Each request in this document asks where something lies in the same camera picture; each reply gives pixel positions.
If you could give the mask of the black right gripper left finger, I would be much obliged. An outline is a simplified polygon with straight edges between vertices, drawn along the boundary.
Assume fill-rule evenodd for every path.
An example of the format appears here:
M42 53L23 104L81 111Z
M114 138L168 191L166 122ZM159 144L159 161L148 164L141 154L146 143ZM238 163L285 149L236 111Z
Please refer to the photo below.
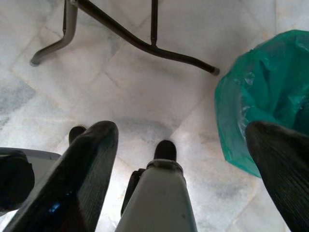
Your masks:
M112 121L97 122L79 135L2 232L95 232L118 138Z

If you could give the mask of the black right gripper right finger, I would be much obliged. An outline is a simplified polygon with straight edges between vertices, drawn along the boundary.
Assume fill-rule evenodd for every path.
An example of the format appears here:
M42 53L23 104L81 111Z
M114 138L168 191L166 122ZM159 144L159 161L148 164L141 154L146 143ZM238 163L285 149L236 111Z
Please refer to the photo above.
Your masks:
M247 125L248 151L291 232L309 232L309 136L279 124Z

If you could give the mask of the silver robot left leg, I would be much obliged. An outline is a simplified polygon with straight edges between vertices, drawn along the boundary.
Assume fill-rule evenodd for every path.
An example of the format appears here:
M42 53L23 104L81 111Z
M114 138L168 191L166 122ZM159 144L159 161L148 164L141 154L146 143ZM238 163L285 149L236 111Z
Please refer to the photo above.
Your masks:
M0 147L0 217L20 208L60 154Z

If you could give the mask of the silver robot leg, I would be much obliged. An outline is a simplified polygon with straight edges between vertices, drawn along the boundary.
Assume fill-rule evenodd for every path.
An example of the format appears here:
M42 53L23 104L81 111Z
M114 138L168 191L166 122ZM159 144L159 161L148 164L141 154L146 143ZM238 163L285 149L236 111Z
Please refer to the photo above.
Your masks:
M0 147L0 217L20 208L60 154Z
M153 160L132 173L115 232L197 232L172 141L159 142Z

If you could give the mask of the green plastic bin bag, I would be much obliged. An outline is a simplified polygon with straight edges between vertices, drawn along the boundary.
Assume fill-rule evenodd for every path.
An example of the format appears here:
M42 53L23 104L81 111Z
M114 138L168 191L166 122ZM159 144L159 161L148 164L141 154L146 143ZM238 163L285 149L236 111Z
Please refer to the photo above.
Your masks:
M215 90L224 159L254 175L245 129L268 121L309 136L309 31L290 30L238 57Z

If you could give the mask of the silver robot right leg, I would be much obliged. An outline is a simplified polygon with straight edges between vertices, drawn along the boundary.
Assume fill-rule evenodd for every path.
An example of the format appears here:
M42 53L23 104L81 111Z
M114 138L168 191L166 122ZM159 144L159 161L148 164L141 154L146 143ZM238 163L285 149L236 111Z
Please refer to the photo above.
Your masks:
M172 141L159 142L153 160L132 173L115 232L197 232Z

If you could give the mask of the dark metal table leg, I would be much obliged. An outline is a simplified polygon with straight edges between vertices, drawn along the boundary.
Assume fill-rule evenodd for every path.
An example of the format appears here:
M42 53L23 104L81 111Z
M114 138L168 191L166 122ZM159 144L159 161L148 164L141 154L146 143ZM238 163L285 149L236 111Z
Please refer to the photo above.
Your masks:
M157 47L157 28L158 28L158 0L151 0L151 43L148 44L143 40L136 37L126 28L121 26L117 21L112 19L109 15L103 12L90 0L77 0L77 7L87 13L89 16L93 17L95 20L106 26L108 29L116 33L122 39L133 45L134 47L149 53L151 55L165 58L185 64L189 64L198 67L212 75L218 75L220 70L214 66L211 66L197 58L167 51Z

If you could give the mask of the grey metal table leg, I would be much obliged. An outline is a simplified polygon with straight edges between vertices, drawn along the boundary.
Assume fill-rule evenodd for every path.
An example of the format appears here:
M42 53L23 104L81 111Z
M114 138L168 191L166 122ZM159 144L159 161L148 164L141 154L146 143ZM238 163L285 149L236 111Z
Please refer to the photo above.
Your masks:
M38 66L40 62L48 55L64 48L71 43L76 32L77 15L78 8L72 4L71 0L64 0L64 17L62 29L63 37L59 41L37 51L30 60L30 64L32 66Z

